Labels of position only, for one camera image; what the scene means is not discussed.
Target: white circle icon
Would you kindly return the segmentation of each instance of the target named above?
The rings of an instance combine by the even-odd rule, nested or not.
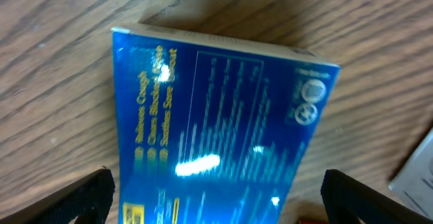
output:
[[[320,102],[325,97],[326,86],[318,79],[310,79],[302,86],[301,94],[306,102]]]
[[[295,110],[295,119],[300,125],[309,125],[317,118],[317,108],[310,103],[303,103]]]

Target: wooden surface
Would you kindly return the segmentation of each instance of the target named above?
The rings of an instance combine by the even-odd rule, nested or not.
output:
[[[433,119],[433,0],[0,0],[0,217],[101,166],[118,184],[110,27],[138,20],[341,64],[280,223],[324,215],[325,169],[394,198]]]

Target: cough medicine box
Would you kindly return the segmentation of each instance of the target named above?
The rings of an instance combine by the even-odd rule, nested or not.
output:
[[[112,30],[119,223],[276,223],[339,67],[303,49]]]

